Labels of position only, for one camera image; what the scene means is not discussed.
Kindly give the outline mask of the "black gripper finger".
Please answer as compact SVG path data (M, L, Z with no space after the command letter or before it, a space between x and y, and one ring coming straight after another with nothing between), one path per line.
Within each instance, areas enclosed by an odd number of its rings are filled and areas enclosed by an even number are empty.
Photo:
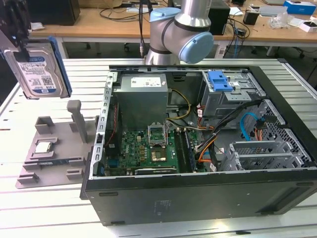
M28 44L28 38L22 38L18 40L17 51L14 52L14 57L18 62L28 62L29 61L29 52L26 49Z

